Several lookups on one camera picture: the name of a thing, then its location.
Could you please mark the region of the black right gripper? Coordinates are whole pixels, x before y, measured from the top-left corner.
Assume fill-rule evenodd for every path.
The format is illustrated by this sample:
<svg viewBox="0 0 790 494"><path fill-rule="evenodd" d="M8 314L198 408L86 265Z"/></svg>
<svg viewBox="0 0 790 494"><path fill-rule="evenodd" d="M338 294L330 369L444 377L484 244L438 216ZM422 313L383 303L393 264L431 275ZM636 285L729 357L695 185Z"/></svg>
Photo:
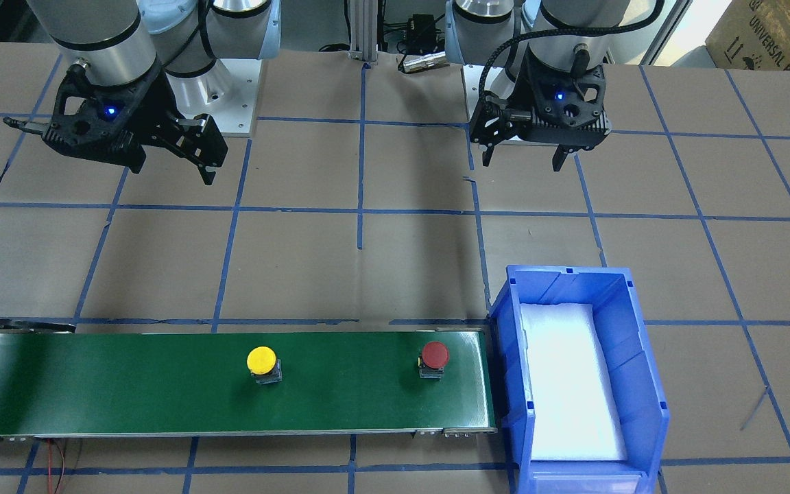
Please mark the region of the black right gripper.
<svg viewBox="0 0 790 494"><path fill-rule="evenodd" d="M3 123L42 137L63 156L134 173L144 166L144 147L160 147L193 163L207 187L213 184L228 144L212 115L182 118L159 60L137 80L117 86L91 84L90 67L85 60L69 66L50 122L3 118Z"/></svg>

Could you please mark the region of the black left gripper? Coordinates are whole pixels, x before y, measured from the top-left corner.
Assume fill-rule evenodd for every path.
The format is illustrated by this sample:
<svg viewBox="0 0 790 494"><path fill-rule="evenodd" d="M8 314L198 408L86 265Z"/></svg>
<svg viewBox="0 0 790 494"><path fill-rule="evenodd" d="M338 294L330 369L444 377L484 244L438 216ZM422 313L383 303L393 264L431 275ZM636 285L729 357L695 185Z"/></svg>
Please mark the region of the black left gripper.
<svg viewBox="0 0 790 494"><path fill-rule="evenodd" d="M554 172L561 172L575 150L591 150L610 134L605 89L603 68L591 67L589 54L573 54L565 70L525 54L513 107L497 96L480 96L471 113L469 138L481 147L482 165L490 165L496 145L518 137L558 145L551 165Z"/></svg>

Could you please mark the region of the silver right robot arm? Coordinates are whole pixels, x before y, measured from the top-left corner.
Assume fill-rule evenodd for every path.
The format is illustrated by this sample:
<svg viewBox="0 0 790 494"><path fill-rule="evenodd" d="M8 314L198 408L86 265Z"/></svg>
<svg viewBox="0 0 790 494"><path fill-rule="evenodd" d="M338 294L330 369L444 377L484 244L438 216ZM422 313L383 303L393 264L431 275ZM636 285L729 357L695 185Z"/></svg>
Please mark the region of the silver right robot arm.
<svg viewBox="0 0 790 494"><path fill-rule="evenodd" d="M148 147L212 185L251 120L248 66L277 57L279 1L31 1L68 69L46 123L5 117L58 154L139 173Z"/></svg>

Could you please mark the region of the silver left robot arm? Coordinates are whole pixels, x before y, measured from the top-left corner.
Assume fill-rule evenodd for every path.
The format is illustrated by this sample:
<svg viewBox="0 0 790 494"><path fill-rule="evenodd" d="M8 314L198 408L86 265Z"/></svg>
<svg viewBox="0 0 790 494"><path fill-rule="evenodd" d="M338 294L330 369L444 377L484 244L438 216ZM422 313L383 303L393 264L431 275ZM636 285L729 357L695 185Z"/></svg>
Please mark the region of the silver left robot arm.
<svg viewBox="0 0 790 494"><path fill-rule="evenodd" d="M626 24L627 1L448 1L445 54L480 68L469 106L469 139L489 165L495 147L518 139L568 156L610 134L603 63Z"/></svg>

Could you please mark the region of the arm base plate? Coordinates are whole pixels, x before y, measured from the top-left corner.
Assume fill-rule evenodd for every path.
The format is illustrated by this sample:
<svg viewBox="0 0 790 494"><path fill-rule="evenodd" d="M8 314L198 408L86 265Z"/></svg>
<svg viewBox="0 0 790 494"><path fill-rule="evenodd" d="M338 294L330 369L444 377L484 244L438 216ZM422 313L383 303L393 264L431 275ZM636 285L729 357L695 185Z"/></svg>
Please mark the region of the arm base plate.
<svg viewBox="0 0 790 494"><path fill-rule="evenodd" d="M578 150L595 138L598 91L581 78L528 58L518 69L491 69L486 84L481 90L474 78L469 87L473 143L491 149L517 139Z"/></svg>
<svg viewBox="0 0 790 494"><path fill-rule="evenodd" d="M186 117L211 115L223 137L251 137L263 61L219 59L204 74L169 74L178 109Z"/></svg>

